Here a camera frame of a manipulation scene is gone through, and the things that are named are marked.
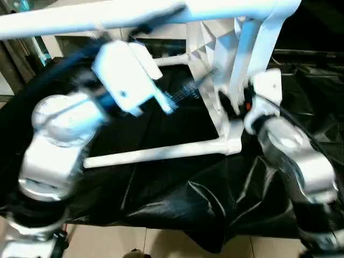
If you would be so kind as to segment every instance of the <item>black wire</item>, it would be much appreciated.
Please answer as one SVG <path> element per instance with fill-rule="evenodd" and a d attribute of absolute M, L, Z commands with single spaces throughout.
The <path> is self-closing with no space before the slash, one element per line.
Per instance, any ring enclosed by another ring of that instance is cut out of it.
<path fill-rule="evenodd" d="M 325 150 L 322 148 L 322 146 L 320 145 L 320 143 L 318 142 L 318 140 L 306 129 L 306 127 L 304 127 L 298 120 L 296 120 L 293 115 L 286 110 L 285 108 L 277 105 L 276 103 L 274 103 L 273 101 L 265 98 L 262 95 L 256 94 L 256 96 L 265 99 L 267 102 L 269 102 L 271 105 L 273 105 L 274 107 L 278 108 L 281 112 L 281 115 L 286 118 L 289 122 L 291 122 L 292 124 L 294 124 L 295 126 L 299 127 L 306 135 L 307 137 L 311 140 L 311 142 L 313 143 L 314 147 L 317 149 L 317 151 L 321 152 L 328 160 L 332 160 L 338 164 L 340 164 L 341 166 L 343 166 L 344 164 L 333 158 L 330 157 L 329 155 L 327 155 L 327 153 L 325 152 Z"/>

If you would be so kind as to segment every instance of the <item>white metal frame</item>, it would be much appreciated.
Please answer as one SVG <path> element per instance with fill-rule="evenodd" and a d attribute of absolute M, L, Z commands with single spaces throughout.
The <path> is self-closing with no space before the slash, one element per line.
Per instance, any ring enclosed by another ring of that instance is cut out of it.
<path fill-rule="evenodd" d="M 85 160 L 86 168 L 147 160 L 241 151 L 242 121 L 229 121 L 218 91 L 238 110 L 247 78 L 265 71 L 283 22 L 301 0 L 186 0 L 187 9 L 168 23 L 187 23 L 187 53 L 158 59 L 163 65 L 187 63 L 194 78 L 216 65 L 224 76 L 208 79 L 200 89 L 219 138 Z M 0 39 L 51 35 L 104 28 L 133 27 L 164 12 L 178 0 L 112 0 L 69 5 L 0 17 Z"/>

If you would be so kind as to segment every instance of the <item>white pipe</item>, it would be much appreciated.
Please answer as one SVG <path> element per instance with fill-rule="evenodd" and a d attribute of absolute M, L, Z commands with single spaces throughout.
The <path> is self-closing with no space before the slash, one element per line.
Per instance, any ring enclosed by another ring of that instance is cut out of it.
<path fill-rule="evenodd" d="M 240 146 L 236 146 L 235 141 L 226 141 L 225 138 L 218 138 L 208 141 L 192 142 L 189 144 L 180 144 L 153 149 L 136 150 L 133 152 L 124 152 L 98 157 L 89 157 L 84 160 L 85 168 L 97 168 L 106 166 L 115 166 L 119 164 L 137 163 L 142 161 L 175 159 L 177 157 L 190 157 L 205 154 L 220 153 L 230 155 L 241 151 Z"/>
<path fill-rule="evenodd" d="M 290 0 L 186 0 L 187 10 L 169 23 L 186 23 L 194 20 L 249 16 L 265 19 L 275 4 L 287 5 Z M 137 26 L 155 14 L 163 13 L 179 0 L 112 0 L 88 4 L 69 5 L 37 11 L 15 13 L 0 17 L 0 40 L 92 31 L 104 28 Z"/>
<path fill-rule="evenodd" d="M 167 58 L 155 58 L 154 61 L 157 66 L 187 65 L 189 63 L 189 55 L 182 54 L 169 56 Z"/>

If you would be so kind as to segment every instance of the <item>black plastic sheet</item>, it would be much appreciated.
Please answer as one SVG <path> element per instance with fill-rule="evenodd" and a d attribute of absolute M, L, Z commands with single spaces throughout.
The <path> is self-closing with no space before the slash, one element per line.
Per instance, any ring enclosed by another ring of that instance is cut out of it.
<path fill-rule="evenodd" d="M 282 105 L 331 157 L 343 163 L 341 71 L 304 66 L 291 71 L 282 76 Z M 3 216 L 31 141 L 31 112 L 43 97 L 71 90 L 73 72 L 39 88 L 35 88 L 36 78 L 0 110 Z M 162 72 L 159 87 L 169 92 L 191 77 L 187 66 L 164 67 Z M 140 118 L 116 118 L 104 126 L 90 156 L 217 137 L 201 98 L 184 101 L 169 116 L 153 101 L 145 108 Z M 69 223 L 183 230 L 211 252 L 219 252 L 236 234 L 296 237 L 295 218 L 278 171 L 269 167 L 254 137 L 244 133 L 242 141 L 242 152 L 231 156 L 213 154 L 85 170 L 69 200 Z M 335 167 L 339 175 L 344 173 L 343 166 Z"/>

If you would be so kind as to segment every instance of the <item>tile floor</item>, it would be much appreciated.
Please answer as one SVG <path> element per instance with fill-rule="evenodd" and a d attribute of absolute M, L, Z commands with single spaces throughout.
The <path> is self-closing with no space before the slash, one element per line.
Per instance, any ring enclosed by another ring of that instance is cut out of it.
<path fill-rule="evenodd" d="M 4 219 L 0 219 L 0 232 Z M 143 227 L 77 226 L 64 258 L 121 258 L 132 249 L 152 258 L 293 258 L 303 250 L 299 240 L 237 236 L 220 254 L 201 249 L 183 232 Z"/>

